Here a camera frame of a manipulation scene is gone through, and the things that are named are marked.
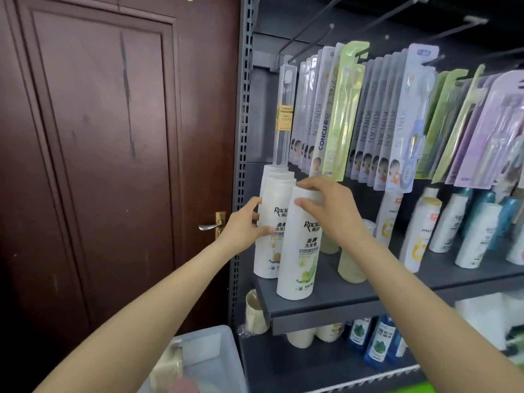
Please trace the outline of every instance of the fingers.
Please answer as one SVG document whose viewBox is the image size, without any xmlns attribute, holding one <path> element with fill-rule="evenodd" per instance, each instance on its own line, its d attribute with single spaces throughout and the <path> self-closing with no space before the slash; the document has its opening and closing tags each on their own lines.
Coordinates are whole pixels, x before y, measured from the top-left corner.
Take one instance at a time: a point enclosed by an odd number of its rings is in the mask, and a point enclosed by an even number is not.
<svg viewBox="0 0 524 393">
<path fill-rule="evenodd" d="M 296 198 L 294 203 L 320 222 L 322 216 L 322 207 L 320 205 L 316 205 L 307 198 Z"/>
<path fill-rule="evenodd" d="M 303 189 L 318 189 L 323 193 L 333 183 L 335 181 L 332 178 L 326 175 L 317 175 L 297 182 L 297 186 Z"/>
<path fill-rule="evenodd" d="M 268 234 L 275 234 L 275 228 L 272 226 L 259 226 L 255 229 L 257 238 L 267 236 Z"/>
<path fill-rule="evenodd" d="M 242 207 L 242 209 L 246 209 L 252 212 L 255 209 L 255 207 L 259 204 L 262 204 L 262 197 L 251 197 L 251 199 L 247 202 L 246 205 Z"/>
</svg>

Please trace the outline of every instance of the store shelf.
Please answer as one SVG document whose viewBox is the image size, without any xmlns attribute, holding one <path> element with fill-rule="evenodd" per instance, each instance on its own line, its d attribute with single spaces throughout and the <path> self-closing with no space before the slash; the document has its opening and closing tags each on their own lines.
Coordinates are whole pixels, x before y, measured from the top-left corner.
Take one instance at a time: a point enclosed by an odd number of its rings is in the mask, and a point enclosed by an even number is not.
<svg viewBox="0 0 524 393">
<path fill-rule="evenodd" d="M 402 235 L 393 236 L 390 250 L 394 255 L 400 251 L 402 241 Z M 488 251 L 477 269 L 463 269 L 454 264 L 460 244 L 460 240 L 456 240 L 447 254 L 426 251 L 416 274 L 444 301 L 453 305 L 455 301 L 469 297 L 524 288 L 524 267 L 505 260 L 509 243 L 501 245 L 504 251 Z M 279 297 L 277 279 L 253 275 L 273 335 L 386 313 L 367 281 L 350 284 L 339 276 L 339 257 L 340 254 L 320 253 L 313 293 L 299 301 Z"/>
<path fill-rule="evenodd" d="M 376 370 L 342 338 L 333 343 L 315 338 L 307 349 L 298 349 L 285 336 L 266 333 L 240 338 L 239 344 L 250 393 L 320 393 L 343 388 L 372 393 L 425 379 L 410 351 L 398 364 L 385 363 Z"/>
</svg>

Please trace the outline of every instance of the mouthwash bottle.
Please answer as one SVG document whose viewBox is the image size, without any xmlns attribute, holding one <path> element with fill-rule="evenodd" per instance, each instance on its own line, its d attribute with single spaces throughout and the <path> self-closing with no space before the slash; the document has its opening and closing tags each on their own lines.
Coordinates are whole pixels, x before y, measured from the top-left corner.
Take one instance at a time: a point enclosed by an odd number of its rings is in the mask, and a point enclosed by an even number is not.
<svg viewBox="0 0 524 393">
<path fill-rule="evenodd" d="M 404 356 L 406 353 L 406 349 L 408 348 L 408 345 L 406 345 L 406 341 L 400 335 L 400 332 L 397 330 L 395 331 L 395 334 L 393 335 L 393 341 L 391 342 L 391 345 L 389 346 L 389 350 L 386 354 L 386 357 L 388 360 L 398 363 L 398 361 Z"/>
<path fill-rule="evenodd" d="M 375 368 L 383 367 L 396 330 L 395 323 L 389 315 L 385 314 L 378 318 L 377 326 L 364 354 L 364 360 L 367 363 Z"/>
<path fill-rule="evenodd" d="M 347 337 L 347 342 L 361 352 L 366 349 L 370 332 L 373 330 L 372 321 L 371 317 L 355 320 Z"/>
</svg>

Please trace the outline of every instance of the white plastic box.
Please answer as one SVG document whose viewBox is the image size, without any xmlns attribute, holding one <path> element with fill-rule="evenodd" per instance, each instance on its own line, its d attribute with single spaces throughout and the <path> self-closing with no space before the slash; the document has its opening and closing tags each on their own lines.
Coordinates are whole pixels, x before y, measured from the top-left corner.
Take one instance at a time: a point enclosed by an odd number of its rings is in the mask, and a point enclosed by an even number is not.
<svg viewBox="0 0 524 393">
<path fill-rule="evenodd" d="M 184 377 L 214 384 L 222 393 L 247 393 L 246 378 L 240 363 L 233 333 L 227 325 L 180 335 Z M 138 393 L 151 393 L 149 377 Z"/>
</svg>

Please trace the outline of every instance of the human hand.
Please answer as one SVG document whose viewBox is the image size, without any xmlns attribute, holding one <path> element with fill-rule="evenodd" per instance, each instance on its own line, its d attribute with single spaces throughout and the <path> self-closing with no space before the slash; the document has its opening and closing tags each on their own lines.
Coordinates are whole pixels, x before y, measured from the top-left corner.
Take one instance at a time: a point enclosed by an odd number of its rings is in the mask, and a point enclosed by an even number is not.
<svg viewBox="0 0 524 393">
<path fill-rule="evenodd" d="M 324 205 L 316 205 L 307 198 L 297 198 L 295 204 L 318 220 L 322 230 L 342 248 L 355 248 L 362 239 L 370 237 L 350 189 L 325 175 L 306 178 L 297 182 L 297 186 L 322 192 Z"/>
<path fill-rule="evenodd" d="M 262 198 L 252 197 L 240 210 L 231 214 L 220 234 L 217 242 L 224 246 L 231 257 L 247 249 L 257 238 L 275 233 L 272 226 L 256 227 L 253 223 L 258 220 L 258 213 L 253 210 L 261 202 Z"/>
</svg>

